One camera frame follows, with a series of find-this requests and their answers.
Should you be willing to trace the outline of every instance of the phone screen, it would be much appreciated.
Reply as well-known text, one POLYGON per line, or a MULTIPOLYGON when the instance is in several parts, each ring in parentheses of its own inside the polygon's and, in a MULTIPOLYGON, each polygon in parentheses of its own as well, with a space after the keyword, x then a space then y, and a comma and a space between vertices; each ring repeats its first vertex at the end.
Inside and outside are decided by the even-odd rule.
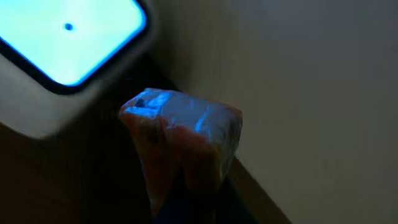
POLYGON ((146 24, 135 0, 0 0, 0 41, 65 86, 82 84, 146 24))

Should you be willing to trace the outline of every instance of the plastic wrapper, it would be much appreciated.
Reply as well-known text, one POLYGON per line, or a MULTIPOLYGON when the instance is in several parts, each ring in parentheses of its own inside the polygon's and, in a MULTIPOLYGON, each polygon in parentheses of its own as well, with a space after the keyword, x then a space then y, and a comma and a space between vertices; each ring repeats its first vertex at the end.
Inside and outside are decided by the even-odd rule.
POLYGON ((212 197, 239 144, 240 110, 176 91, 146 89, 122 108, 141 158, 152 215, 179 172, 190 193, 212 197))

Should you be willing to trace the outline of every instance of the wall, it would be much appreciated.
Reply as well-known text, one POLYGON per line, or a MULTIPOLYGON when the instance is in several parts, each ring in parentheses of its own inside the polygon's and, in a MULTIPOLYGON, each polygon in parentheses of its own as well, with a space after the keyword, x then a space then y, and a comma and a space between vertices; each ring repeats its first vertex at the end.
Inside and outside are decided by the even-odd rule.
POLYGON ((398 2, 156 3, 153 54, 243 110, 238 158, 293 223, 398 223, 398 2))

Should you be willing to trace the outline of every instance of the wooden floor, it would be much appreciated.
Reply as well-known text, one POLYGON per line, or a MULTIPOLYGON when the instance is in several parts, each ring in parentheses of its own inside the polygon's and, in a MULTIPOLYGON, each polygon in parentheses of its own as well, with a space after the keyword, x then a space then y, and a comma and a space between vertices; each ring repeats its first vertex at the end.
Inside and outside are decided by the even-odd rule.
MULTIPOLYGON (((145 87, 175 87, 148 58, 139 65, 50 139, 0 124, 0 223, 150 223, 140 162, 118 109, 145 87)), ((230 177, 260 223, 289 223, 238 161, 230 177)))

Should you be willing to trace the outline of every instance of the black bezel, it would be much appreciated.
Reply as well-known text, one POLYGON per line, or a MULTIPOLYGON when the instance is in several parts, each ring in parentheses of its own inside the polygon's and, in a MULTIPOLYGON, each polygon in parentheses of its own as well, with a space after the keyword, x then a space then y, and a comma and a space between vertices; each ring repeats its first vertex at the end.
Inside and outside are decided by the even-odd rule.
POLYGON ((130 40, 121 50, 119 50, 115 55, 113 55, 108 61, 106 61, 99 69, 97 69, 93 74, 90 75, 83 83, 78 86, 65 86, 59 84, 53 80, 51 80, 48 76, 46 76, 42 71, 40 71, 35 65, 30 63, 27 59, 25 59, 20 53, 16 52, 12 47, 8 46, 2 38, 0 38, 0 54, 5 56, 8 60, 10 60, 14 65, 18 66, 22 71, 26 72, 30 77, 32 77, 35 81, 41 84, 45 89, 51 91, 53 93, 59 95, 71 95, 82 91, 87 85, 98 78, 101 74, 104 73, 112 64, 118 61, 123 55, 128 53, 135 45, 137 45, 149 32, 150 27, 152 26, 152 21, 150 19, 149 10, 147 5, 143 2, 143 0, 136 0, 138 5, 144 11, 146 15, 146 26, 140 31, 139 34, 135 36, 132 40, 130 40))

